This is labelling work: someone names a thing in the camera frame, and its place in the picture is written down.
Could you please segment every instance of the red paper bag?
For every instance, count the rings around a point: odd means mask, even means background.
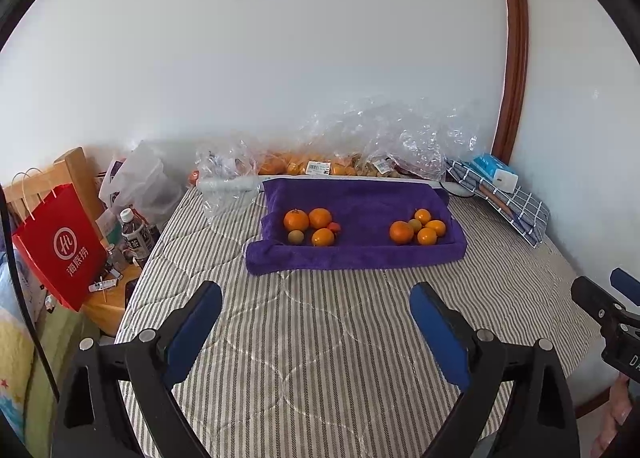
[[[79,311],[107,260],[73,185],[57,186],[13,235],[14,245],[47,290]]]

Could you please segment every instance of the human hand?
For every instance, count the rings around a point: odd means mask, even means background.
[[[618,433],[618,425],[624,424],[631,412],[628,391],[629,377],[622,373],[609,389],[609,402],[605,405],[602,431],[593,442],[591,458],[598,458]]]

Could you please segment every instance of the wooden headboard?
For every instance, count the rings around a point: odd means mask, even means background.
[[[57,158],[42,173],[30,171],[24,181],[16,180],[4,188],[6,201],[13,212],[24,220],[57,185],[72,183],[82,203],[84,212],[92,221],[98,236],[102,238],[95,220],[104,212],[104,205],[95,189],[94,175],[84,157],[82,148],[75,148]]]

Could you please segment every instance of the white bottle cap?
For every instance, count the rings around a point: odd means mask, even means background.
[[[130,222],[131,220],[133,220],[133,211],[129,207],[127,207],[120,213],[120,219],[124,223]]]

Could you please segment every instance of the white wall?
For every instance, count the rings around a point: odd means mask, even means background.
[[[378,94],[477,98],[490,145],[505,53],[504,0],[37,0],[0,55],[0,178]]]
[[[638,61],[597,0],[529,0],[529,17],[510,164],[548,204],[548,234],[579,273],[601,285],[616,267],[640,278]],[[595,342],[572,377],[577,403],[617,375],[600,359],[603,347]]]

